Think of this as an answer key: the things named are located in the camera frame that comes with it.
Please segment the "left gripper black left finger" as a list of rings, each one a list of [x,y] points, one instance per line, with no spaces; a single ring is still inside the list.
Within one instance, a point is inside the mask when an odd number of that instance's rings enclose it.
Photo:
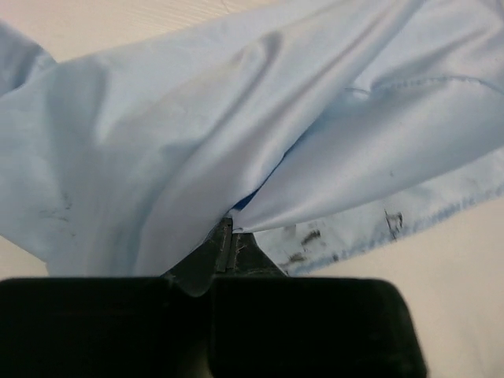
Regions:
[[[209,286],[232,239],[222,220],[162,276],[1,283],[4,377],[158,377],[209,327]]]

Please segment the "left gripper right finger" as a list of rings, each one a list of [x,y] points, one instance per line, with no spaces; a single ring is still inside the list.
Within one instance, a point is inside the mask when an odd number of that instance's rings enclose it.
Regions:
[[[398,288],[378,279],[240,276],[236,237],[216,234],[210,286],[215,377],[425,377]]]

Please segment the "light blue pillowcase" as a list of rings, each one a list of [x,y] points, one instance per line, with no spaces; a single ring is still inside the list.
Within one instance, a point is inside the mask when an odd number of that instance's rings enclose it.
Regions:
[[[1,234],[158,276],[225,217],[303,274],[503,193],[500,1],[283,1],[56,62],[1,26]]]

